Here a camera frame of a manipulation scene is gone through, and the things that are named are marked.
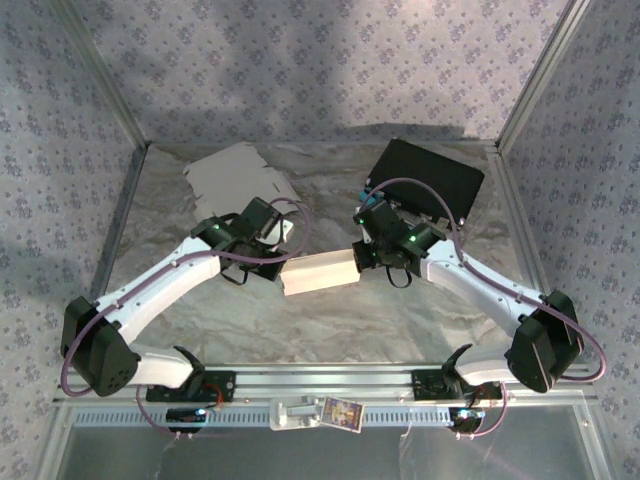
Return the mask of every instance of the marble surface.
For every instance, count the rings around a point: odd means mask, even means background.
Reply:
[[[351,214],[359,188],[384,145],[256,145],[284,172],[310,208],[312,236],[304,253],[349,248],[358,238]],[[465,250],[521,281],[498,193],[480,145],[429,148],[482,169],[485,181],[464,229]],[[215,147],[149,149],[109,291],[169,254],[197,223],[194,196],[182,175]],[[294,215],[302,231],[300,218]],[[294,235],[290,245],[299,240]],[[442,362],[465,343],[506,339],[495,323],[450,292],[417,279],[405,290],[382,269],[359,283],[285,298],[279,281],[251,276],[243,287],[217,277],[165,310],[138,341],[182,345],[203,362]]]

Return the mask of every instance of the floral wallpaper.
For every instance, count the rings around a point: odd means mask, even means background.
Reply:
[[[494,139],[565,4],[77,2],[162,143]]]
[[[0,478],[33,473],[66,302],[88,292],[133,146],[44,0],[0,2]]]
[[[551,285],[602,343],[597,383],[640,478],[640,4],[593,2],[508,153]]]

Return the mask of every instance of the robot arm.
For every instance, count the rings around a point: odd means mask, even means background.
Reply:
[[[505,295],[461,263],[454,243],[442,232],[426,224],[411,228],[383,199],[356,213],[354,220],[363,229],[364,239],[353,244],[360,271],[377,266],[402,269],[440,285],[482,310],[513,339],[511,345],[460,348],[445,363],[451,381],[467,385],[519,381],[545,393],[582,352],[580,334],[520,300],[539,298],[576,321],[573,303],[562,292],[544,296],[465,254],[467,265],[495,284],[517,292],[515,298]]]
[[[62,355],[66,357],[89,322],[101,317],[81,339],[71,361],[99,396],[111,395],[129,383],[198,390],[204,367],[195,356],[182,347],[140,345],[134,343],[136,338],[167,307],[232,263],[246,273],[275,279],[282,262],[260,267],[247,260],[281,257],[273,247],[286,242],[292,228],[291,222],[258,198],[240,215],[201,222],[170,255],[126,286],[94,304],[83,297],[73,300],[65,311]]]

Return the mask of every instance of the sticker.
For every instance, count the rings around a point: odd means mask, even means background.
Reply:
[[[360,433],[364,419],[364,405],[349,400],[327,397],[322,408],[320,423],[329,427],[341,428]]]

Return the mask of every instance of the wooden block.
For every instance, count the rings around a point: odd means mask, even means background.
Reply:
[[[284,294],[311,292],[360,280],[353,251],[339,250],[298,257],[285,263],[280,272]]]

